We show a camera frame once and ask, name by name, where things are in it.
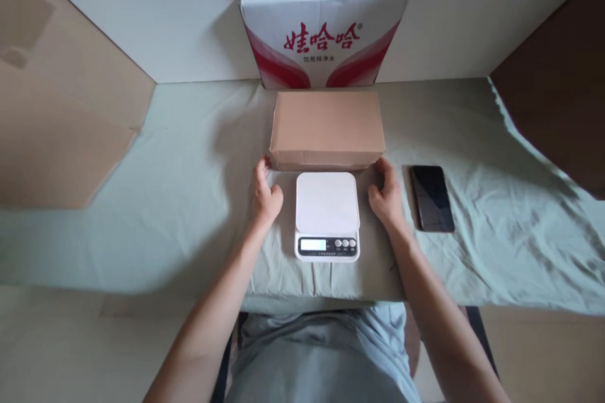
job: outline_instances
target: smartphone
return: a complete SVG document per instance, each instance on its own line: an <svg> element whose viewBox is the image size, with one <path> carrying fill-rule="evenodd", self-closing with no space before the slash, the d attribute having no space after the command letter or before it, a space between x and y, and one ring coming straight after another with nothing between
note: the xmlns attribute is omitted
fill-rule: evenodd
<svg viewBox="0 0 605 403"><path fill-rule="evenodd" d="M443 169L438 166L412 166L411 172L420 228L426 232L453 232L454 217Z"/></svg>

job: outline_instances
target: wrinkled fabric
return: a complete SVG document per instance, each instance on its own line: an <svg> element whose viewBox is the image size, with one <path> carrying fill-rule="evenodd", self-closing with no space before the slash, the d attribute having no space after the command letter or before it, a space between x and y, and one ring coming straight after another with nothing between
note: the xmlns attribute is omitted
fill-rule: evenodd
<svg viewBox="0 0 605 403"><path fill-rule="evenodd" d="M227 402L420 403L405 351L405 307L251 315Z"/></svg>
<svg viewBox="0 0 605 403"><path fill-rule="evenodd" d="M605 314L605 203L571 188L509 133L486 80L365 89L379 94L386 157L409 222L409 166L444 169L456 231L416 237L458 304ZM268 153L274 102L259 81L159 85L140 136L89 208L0 210L0 283L198 297L250 219L251 171ZM402 300L388 238L367 201L374 170L355 174L354 264L296 259L297 175L269 174L284 207L243 310Z"/></svg>

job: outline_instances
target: red chinese text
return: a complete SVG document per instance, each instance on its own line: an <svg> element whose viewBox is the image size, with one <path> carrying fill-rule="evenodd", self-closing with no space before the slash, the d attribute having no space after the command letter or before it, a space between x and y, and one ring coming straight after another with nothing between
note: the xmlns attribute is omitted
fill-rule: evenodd
<svg viewBox="0 0 605 403"><path fill-rule="evenodd" d="M328 23L324 22L321 26L320 32L317 35L311 35L309 39L310 45L316 45L317 50L328 50L328 42L336 41L336 44L340 44L342 48L351 48L354 40L358 40L359 37L355 34L355 27L357 26L357 22L353 22L351 26L345 33L339 33L334 38L331 34L328 33ZM299 54L306 54L309 52L309 47L307 47L307 35L309 32L307 31L307 26L304 22L301 22L301 32L296 34L295 31L292 31L290 35L285 36L285 44L284 49L294 50L294 46L296 45L296 52Z"/></svg>
<svg viewBox="0 0 605 403"><path fill-rule="evenodd" d="M311 37L311 45L317 43L317 50L328 50L328 40L334 41L334 37L330 36L328 30L326 30L327 22L324 22L321 26L321 30L317 35Z"/></svg>
<svg viewBox="0 0 605 403"><path fill-rule="evenodd" d="M292 37L286 35L284 48L294 50L294 42L298 40L296 42L296 52L298 52L299 54L306 54L307 52L309 52L309 48L305 47L305 45L307 44L306 36L308 34L309 32L307 31L307 26L303 22L301 22L300 34L297 35L296 33L292 32Z"/></svg>
<svg viewBox="0 0 605 403"><path fill-rule="evenodd" d="M353 40L359 39L355 34L355 25L357 25L357 22L353 22L346 33L336 35L336 43L342 42L342 48L351 48Z"/></svg>

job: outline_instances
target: cardboard panel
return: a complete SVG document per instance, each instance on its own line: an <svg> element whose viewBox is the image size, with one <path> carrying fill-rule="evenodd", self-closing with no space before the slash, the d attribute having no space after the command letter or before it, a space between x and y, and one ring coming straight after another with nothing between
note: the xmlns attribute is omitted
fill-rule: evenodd
<svg viewBox="0 0 605 403"><path fill-rule="evenodd" d="M157 83L258 79L239 0L71 0Z"/></svg>
<svg viewBox="0 0 605 403"><path fill-rule="evenodd" d="M605 199L604 0L568 0L492 73L519 132Z"/></svg>
<svg viewBox="0 0 605 403"><path fill-rule="evenodd" d="M407 0L241 0L267 89L372 85Z"/></svg>
<svg viewBox="0 0 605 403"><path fill-rule="evenodd" d="M487 77L565 0L409 0L376 82Z"/></svg>
<svg viewBox="0 0 605 403"><path fill-rule="evenodd" d="M84 208L137 135L0 62L0 203Z"/></svg>
<svg viewBox="0 0 605 403"><path fill-rule="evenodd" d="M384 150L376 93L277 93L270 151L278 169L362 169Z"/></svg>
<svg viewBox="0 0 605 403"><path fill-rule="evenodd" d="M0 21L0 59L24 68L53 10L46 0L0 0L0 11L12 12Z"/></svg>
<svg viewBox="0 0 605 403"><path fill-rule="evenodd" d="M0 6L0 204L83 208L155 83L67 0Z"/></svg>

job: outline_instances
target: brown cardboard box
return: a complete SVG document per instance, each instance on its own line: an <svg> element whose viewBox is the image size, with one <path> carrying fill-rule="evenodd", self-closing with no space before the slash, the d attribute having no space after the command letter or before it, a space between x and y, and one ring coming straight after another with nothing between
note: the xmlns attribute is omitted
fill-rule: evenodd
<svg viewBox="0 0 605 403"><path fill-rule="evenodd" d="M68 0L0 0L0 204L87 206L154 88Z"/></svg>
<svg viewBox="0 0 605 403"><path fill-rule="evenodd" d="M366 168L384 154L378 94L277 93L270 151L281 171Z"/></svg>

